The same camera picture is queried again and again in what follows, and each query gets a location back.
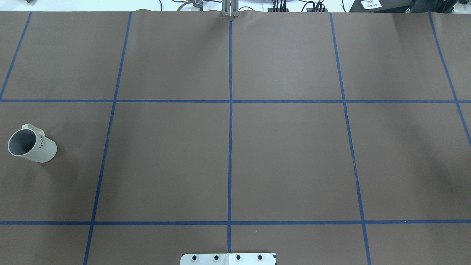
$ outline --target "vertical blue line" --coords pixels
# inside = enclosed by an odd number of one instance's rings
[[[3,86],[1,88],[0,92],[0,99],[3,97],[3,93],[5,92],[5,89],[7,88],[7,83],[8,79],[10,78],[11,70],[13,70],[13,65],[15,64],[16,57],[18,56],[18,52],[20,51],[21,43],[23,42],[24,35],[26,34],[26,29],[28,28],[29,22],[31,20],[32,12],[28,15],[28,19],[26,20],[26,24],[24,25],[23,32],[21,33],[20,41],[18,42],[18,45],[16,46],[15,54],[13,55],[13,58],[11,59],[11,64],[10,68],[8,68],[7,76],[5,76],[5,82],[3,82]]]
[[[431,12],[429,12],[429,19],[430,19],[430,25],[432,26],[433,37],[435,38],[435,44],[437,45],[437,50],[439,51],[440,59],[443,64],[443,68],[445,69],[445,74],[447,75],[448,84],[450,84],[451,93],[453,94],[453,98],[455,99],[456,108],[458,109],[458,113],[461,118],[461,123],[463,124],[463,127],[464,127],[464,132],[466,134],[466,137],[468,138],[468,144],[471,146],[470,133],[468,131],[468,127],[466,126],[463,113],[461,112],[460,103],[458,102],[458,97],[456,96],[455,88],[453,87],[453,83],[451,82],[450,73],[448,72],[447,64],[445,63],[445,59],[443,58],[443,54],[441,52],[441,48],[440,48],[439,40],[437,38],[437,32],[435,31],[435,25],[433,23]]]
[[[124,37],[124,44],[123,44],[123,47],[122,47],[121,62],[120,62],[120,65],[119,65],[118,77],[117,77],[117,80],[116,80],[116,88],[114,90],[114,99],[113,99],[113,105],[111,107],[110,121],[108,123],[108,131],[106,132],[105,149],[103,151],[103,158],[101,160],[100,175],[98,177],[97,192],[95,194],[95,202],[93,203],[93,212],[92,212],[92,215],[91,215],[91,224],[90,224],[89,236],[88,236],[88,239],[87,239],[87,246],[85,248],[85,255],[83,257],[83,265],[87,265],[88,256],[89,256],[89,253],[90,253],[91,239],[92,239],[92,236],[93,236],[93,228],[94,228],[94,225],[95,225],[95,217],[97,215],[98,199],[100,197],[101,182],[103,180],[103,172],[105,170],[106,154],[108,152],[108,143],[109,143],[109,138],[110,138],[111,125],[113,123],[113,118],[114,118],[114,110],[116,108],[116,100],[118,98],[119,83],[120,83],[120,79],[121,79],[122,66],[123,66],[123,63],[124,63],[124,56],[126,54],[126,45],[127,45],[127,42],[128,42],[129,28],[130,28],[130,25],[131,25],[131,18],[132,18],[132,12],[129,12],[128,26],[126,28],[126,35]]]
[[[229,21],[229,165],[227,173],[227,252],[231,253],[232,221],[232,20]]]
[[[350,130],[350,120],[349,120],[349,115],[348,115],[348,110],[347,110],[347,101],[345,99],[345,90],[343,88],[343,79],[342,79],[342,71],[340,68],[340,59],[339,59],[339,50],[337,49],[337,40],[335,38],[335,28],[333,25],[333,16],[332,13],[329,13],[330,15],[330,25],[332,28],[332,37],[333,37],[333,47],[335,50],[335,59],[337,60],[337,72],[339,74],[339,81],[340,81],[340,91],[342,93],[342,101],[343,101],[343,112],[345,114],[345,122],[347,124],[347,133],[349,136],[349,143],[350,143],[350,153],[352,156],[353,160],[353,167],[355,170],[355,180],[357,183],[357,199],[358,199],[358,206],[360,208],[360,217],[361,217],[361,223],[362,223],[362,228],[363,228],[363,240],[365,241],[365,251],[366,251],[366,261],[368,265],[371,265],[371,256],[370,256],[370,247],[368,244],[368,234],[366,233],[366,224],[365,224],[365,214],[363,212],[363,202],[361,199],[361,191],[360,191],[360,181],[358,179],[358,171],[357,171],[357,161],[355,159],[355,150],[353,149],[353,140],[352,140],[352,135],[351,135],[351,130]]]

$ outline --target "blue grid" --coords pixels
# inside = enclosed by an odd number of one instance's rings
[[[466,122],[463,117],[463,113],[461,111],[460,104],[471,103],[471,100],[458,100],[456,96],[455,89],[453,87],[447,65],[443,58],[440,44],[437,38],[437,34],[435,31],[435,26],[433,23],[432,15],[429,12],[429,19],[430,25],[433,31],[433,35],[435,38],[437,50],[443,64],[444,71],[446,73],[448,83],[450,85],[451,92],[453,94],[454,100],[348,100],[345,98],[345,91],[343,87],[343,79],[341,74],[341,65],[339,59],[339,53],[337,49],[337,41],[335,36],[335,27],[332,13],[330,14],[330,22],[331,22],[331,29],[332,29],[332,37],[333,37],[333,44],[335,50],[335,58],[337,62],[337,70],[339,75],[339,82],[340,82],[340,89],[342,100],[236,100],[233,99],[233,91],[232,91],[232,24],[233,21],[229,22],[229,48],[228,48],[228,61],[229,61],[229,100],[172,100],[172,99],[117,99],[118,92],[119,92],[119,84],[121,79],[122,67],[124,63],[125,53],[126,53],[126,44],[129,36],[130,24],[132,19],[132,12],[129,13],[128,24],[126,29],[126,35],[124,39],[123,49],[122,49],[122,57],[118,72],[118,77],[116,80],[116,88],[114,92],[113,99],[3,99],[3,94],[8,84],[8,79],[10,77],[11,71],[15,64],[16,57],[19,53],[21,48],[21,44],[23,42],[26,30],[30,23],[32,17],[32,12],[29,13],[28,19],[25,23],[24,29],[21,34],[21,38],[18,42],[18,45],[15,50],[15,54],[12,58],[10,67],[8,69],[5,81],[3,83],[2,89],[0,91],[0,102],[70,102],[70,103],[85,103],[85,102],[102,102],[102,103],[112,103],[112,110],[110,114],[110,120],[108,124],[108,131],[106,134],[106,141],[105,141],[105,148],[103,151],[103,158],[100,168],[100,174],[98,177],[98,184],[97,184],[97,191],[95,195],[95,201],[93,206],[93,212],[90,222],[76,222],[76,221],[0,221],[0,225],[85,225],[89,226],[89,236],[87,240],[86,251],[84,255],[83,264],[86,265],[88,262],[88,256],[90,251],[90,246],[92,242],[92,235],[93,235],[93,228],[94,226],[100,225],[159,225],[159,226],[166,226],[166,225],[225,225],[227,226],[227,251],[231,252],[231,226],[232,225],[343,225],[343,224],[357,224],[362,225],[363,228],[363,236],[365,242],[365,251],[366,251],[366,258],[367,262],[371,264],[371,258],[369,253],[369,245],[368,245],[368,236],[366,225],[373,225],[373,224],[471,224],[471,219],[446,219],[446,220],[365,220],[365,215],[363,211],[363,203],[361,199],[361,190],[360,190],[360,183],[358,180],[358,173],[357,173],[357,165],[355,160],[355,151],[354,151],[354,144],[351,136],[350,124],[349,124],[349,117],[348,117],[348,109],[347,104],[352,103],[450,103],[456,104],[456,108],[458,110],[461,122],[463,124],[464,131],[466,133],[468,143],[471,146],[471,137],[466,126]],[[107,221],[95,221],[97,206],[98,206],[98,199],[100,195],[101,189],[101,182],[103,179],[103,172],[105,168],[105,160],[106,154],[108,150],[108,143],[109,143],[109,135],[111,132],[111,127],[113,123],[114,117],[114,110],[116,107],[116,103],[139,103],[139,102],[154,102],[154,103],[228,103],[229,104],[229,152],[228,152],[228,182],[227,182],[227,221],[169,221],[169,222],[153,222],[153,221],[135,221],[135,222],[127,222],[127,221],[115,221],[115,222],[107,222]],[[345,114],[345,122],[346,122],[346,129],[349,137],[349,145],[350,145],[350,152],[352,156],[352,162],[355,169],[355,179],[356,179],[356,189],[357,189],[357,199],[360,211],[361,220],[350,220],[350,221],[232,221],[232,110],[234,103],[342,103],[344,114]]]

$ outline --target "horizontal blue line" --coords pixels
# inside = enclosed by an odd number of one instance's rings
[[[90,225],[90,222],[74,221],[0,221],[0,225]]]
[[[360,220],[348,221],[0,221],[0,225],[322,225],[362,224]],[[365,224],[471,224],[471,219],[445,220],[365,220]]]
[[[113,99],[0,99],[0,102],[25,102],[25,103],[113,103]],[[118,99],[119,103],[229,103],[229,100],[199,100],[199,99]],[[315,100],[233,100],[233,103],[343,103],[336,99]],[[456,103],[454,100],[381,100],[381,99],[348,99],[347,103]],[[459,100],[459,103],[471,103],[471,100]]]
[[[95,222],[94,225],[227,225],[227,221],[116,221],[116,222]]]

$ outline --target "mug handle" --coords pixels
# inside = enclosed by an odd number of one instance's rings
[[[21,129],[31,129],[31,130],[35,131],[37,134],[45,136],[43,130],[41,130],[38,127],[33,126],[32,124],[25,124],[25,125],[21,126]]]

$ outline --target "gray tabletop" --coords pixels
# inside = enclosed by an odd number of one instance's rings
[[[0,13],[0,263],[471,263],[470,23]]]

